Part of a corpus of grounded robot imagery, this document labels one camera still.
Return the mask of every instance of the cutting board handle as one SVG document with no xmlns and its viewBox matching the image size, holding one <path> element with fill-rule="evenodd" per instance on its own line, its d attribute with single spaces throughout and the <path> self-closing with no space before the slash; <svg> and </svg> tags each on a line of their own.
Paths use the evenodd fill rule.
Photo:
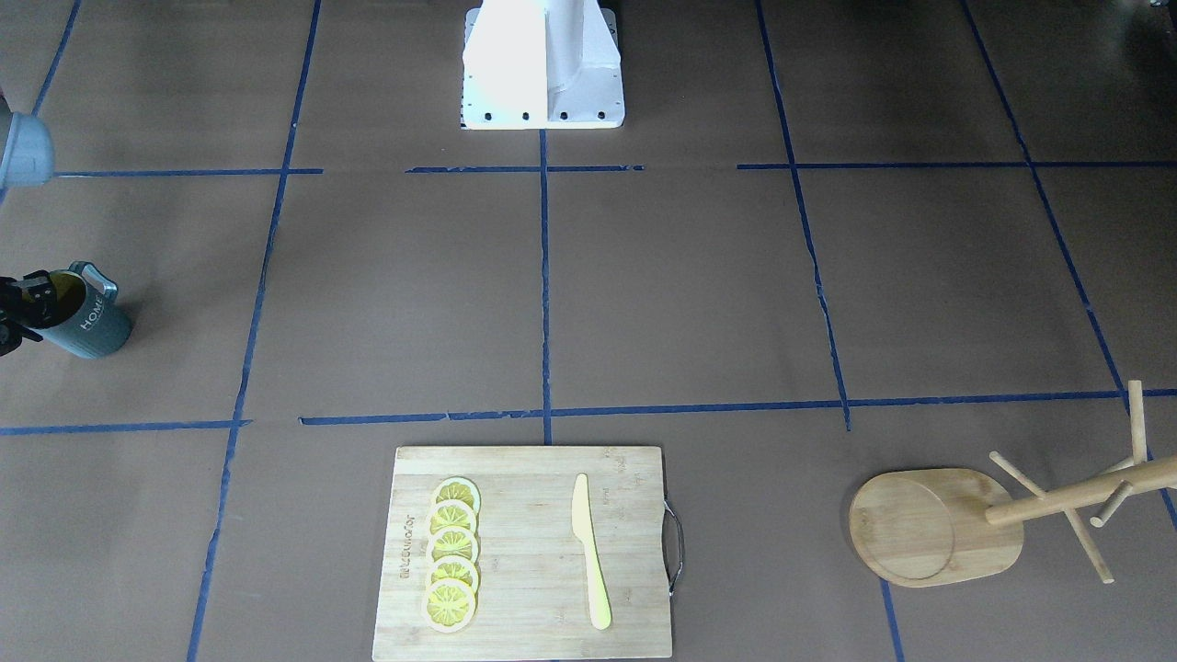
<svg viewBox="0 0 1177 662">
<path fill-rule="evenodd" d="M 671 572 L 669 568 L 666 570 L 666 580 L 670 582 L 669 591 L 671 597 L 673 597 L 674 584 L 677 584 L 679 577 L 683 576 L 683 568 L 686 558 L 685 556 L 686 552 L 684 551 L 684 541 L 683 541 L 683 522 L 679 521 L 678 514 L 674 512 L 674 509 L 670 507 L 670 497 L 663 498 L 663 507 L 666 508 L 666 515 L 669 515 L 671 522 L 674 523 L 674 530 L 678 535 L 678 544 L 674 545 L 677 548 L 676 551 L 678 552 L 678 568 L 676 568 L 673 572 Z"/>
</svg>

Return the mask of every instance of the wooden cutting board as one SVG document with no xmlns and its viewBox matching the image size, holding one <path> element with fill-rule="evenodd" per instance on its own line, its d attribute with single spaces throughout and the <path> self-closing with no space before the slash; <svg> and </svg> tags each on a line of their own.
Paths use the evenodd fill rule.
<svg viewBox="0 0 1177 662">
<path fill-rule="evenodd" d="M 572 486 L 588 476 L 597 550 L 613 623 L 588 618 Z M 473 620 L 443 634 L 421 613 L 433 490 L 450 476 L 481 492 L 481 587 Z M 663 560 L 663 461 L 654 446 L 403 446 L 380 575 L 372 660 L 670 657 Z"/>
</svg>

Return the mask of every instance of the gray object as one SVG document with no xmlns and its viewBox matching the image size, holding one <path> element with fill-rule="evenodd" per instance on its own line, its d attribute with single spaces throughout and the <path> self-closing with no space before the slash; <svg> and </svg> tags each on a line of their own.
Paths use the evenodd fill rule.
<svg viewBox="0 0 1177 662">
<path fill-rule="evenodd" d="M 101 358 L 127 342 L 131 319 L 114 305 L 119 286 L 93 263 L 75 262 L 69 269 L 49 273 L 49 279 L 56 286 L 61 312 L 55 324 L 36 329 L 45 339 L 81 358 Z"/>
<path fill-rule="evenodd" d="M 41 120 L 13 113 L 0 97 L 0 188 L 40 186 L 53 177 L 53 140 Z"/>
</svg>

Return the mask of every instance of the wooden mug tree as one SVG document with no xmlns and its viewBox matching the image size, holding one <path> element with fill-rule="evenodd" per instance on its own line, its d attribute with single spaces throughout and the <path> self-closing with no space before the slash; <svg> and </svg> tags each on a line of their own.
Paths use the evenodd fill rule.
<svg viewBox="0 0 1177 662">
<path fill-rule="evenodd" d="M 882 474 L 850 505 L 855 549 L 878 576 L 902 587 L 937 587 L 996 575 L 1022 552 L 1026 519 L 1063 512 L 1105 584 L 1111 571 L 1076 509 L 1103 503 L 1103 527 L 1130 495 L 1177 486 L 1177 456 L 1149 461 L 1141 382 L 1128 383 L 1132 455 L 1102 474 L 1046 491 L 997 451 L 998 466 L 1033 496 L 1013 501 L 997 481 L 971 469 Z"/>
</svg>

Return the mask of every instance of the wooden peg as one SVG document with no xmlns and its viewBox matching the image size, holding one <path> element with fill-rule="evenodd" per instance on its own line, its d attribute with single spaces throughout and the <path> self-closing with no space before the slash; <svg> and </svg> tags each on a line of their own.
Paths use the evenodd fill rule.
<svg viewBox="0 0 1177 662">
<path fill-rule="evenodd" d="M 1104 502 L 1103 508 L 1099 509 L 1099 514 L 1091 518 L 1091 525 L 1099 529 L 1106 524 L 1108 519 L 1111 519 L 1111 516 L 1116 512 L 1116 509 L 1119 508 L 1119 504 L 1124 503 L 1124 499 L 1131 494 L 1132 483 L 1129 483 L 1128 481 L 1121 483 L 1119 486 L 1116 488 L 1116 491 L 1113 491 L 1111 496 L 1108 497 L 1108 501 Z"/>
<path fill-rule="evenodd" d="M 1030 494 L 1039 498 L 1046 496 L 1046 490 L 1039 488 L 1038 484 L 1031 481 L 1025 474 L 1023 474 L 1020 469 L 1013 466 L 1013 463 L 1011 463 L 1009 459 L 1005 459 L 1005 456 L 1003 456 L 1002 454 L 995 450 L 993 452 L 989 454 L 989 459 L 992 459 L 993 464 L 1000 466 L 1002 470 L 1009 474 L 1011 478 L 1013 478 L 1018 483 L 1022 483 L 1022 486 L 1030 490 Z"/>
<path fill-rule="evenodd" d="M 1130 455 L 1130 456 L 1125 457 L 1124 459 L 1121 459 L 1116 464 L 1112 464 L 1108 469 L 1104 469 L 1099 474 L 1096 474 L 1096 476 L 1103 476 L 1104 474 L 1111 474 L 1112 471 L 1119 471 L 1121 469 L 1128 469 L 1129 466 L 1132 466 L 1135 464 L 1136 464 L 1136 458 Z"/>
<path fill-rule="evenodd" d="M 1132 463 L 1144 464 L 1149 446 L 1144 441 L 1144 384 L 1139 379 L 1128 383 L 1128 418 L 1132 425 Z"/>
<path fill-rule="evenodd" d="M 1096 541 L 1091 539 L 1091 532 L 1083 525 L 1079 514 L 1073 508 L 1063 512 L 1066 515 L 1066 521 L 1071 523 L 1075 537 L 1079 538 L 1083 551 L 1088 552 L 1088 560 L 1091 561 L 1096 574 L 1099 575 L 1099 581 L 1105 584 L 1115 582 L 1116 578 L 1111 576 L 1111 568 L 1108 568 L 1108 564 L 1104 562 L 1103 555 L 1099 554 L 1099 548 L 1096 547 Z"/>
</svg>

